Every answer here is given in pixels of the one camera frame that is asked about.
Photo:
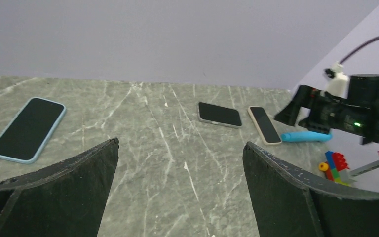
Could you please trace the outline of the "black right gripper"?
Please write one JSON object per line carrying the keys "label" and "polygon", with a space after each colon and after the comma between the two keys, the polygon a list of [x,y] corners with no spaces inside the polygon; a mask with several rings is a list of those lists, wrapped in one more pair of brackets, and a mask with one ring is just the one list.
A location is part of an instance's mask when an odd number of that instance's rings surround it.
{"label": "black right gripper", "polygon": [[295,126],[300,108],[310,109],[298,125],[308,130],[329,133],[341,130],[362,138],[361,145],[379,143],[379,74],[350,76],[346,98],[325,93],[312,102],[312,87],[300,85],[288,105],[274,120]]}

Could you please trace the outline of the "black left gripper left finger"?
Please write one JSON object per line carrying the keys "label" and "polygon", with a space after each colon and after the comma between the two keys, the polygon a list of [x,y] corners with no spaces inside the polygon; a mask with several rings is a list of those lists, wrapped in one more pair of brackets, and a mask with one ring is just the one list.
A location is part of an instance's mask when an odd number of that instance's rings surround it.
{"label": "black left gripper left finger", "polygon": [[77,156],[0,182],[0,237],[95,237],[118,162],[109,139]]}

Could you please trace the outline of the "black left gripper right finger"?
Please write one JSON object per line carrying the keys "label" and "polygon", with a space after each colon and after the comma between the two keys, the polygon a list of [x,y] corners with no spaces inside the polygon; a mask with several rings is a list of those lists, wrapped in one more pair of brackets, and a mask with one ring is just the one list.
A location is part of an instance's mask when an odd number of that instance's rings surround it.
{"label": "black left gripper right finger", "polygon": [[262,237],[379,237],[379,193],[335,183],[248,142],[243,167]]}

